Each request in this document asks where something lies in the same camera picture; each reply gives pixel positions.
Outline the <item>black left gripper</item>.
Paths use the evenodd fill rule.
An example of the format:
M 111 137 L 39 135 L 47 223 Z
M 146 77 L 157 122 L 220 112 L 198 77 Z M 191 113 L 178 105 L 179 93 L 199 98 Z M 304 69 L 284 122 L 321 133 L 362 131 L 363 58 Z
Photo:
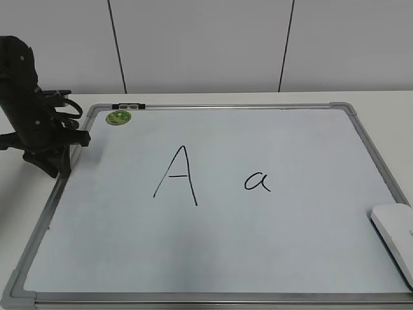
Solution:
M 32 48 L 15 36 L 1 37 L 1 109 L 15 130 L 1 135 L 1 150 L 27 150 L 23 159 L 51 178 L 70 175 L 66 145 L 90 143 L 79 130 L 83 110 L 58 90 L 41 90 Z

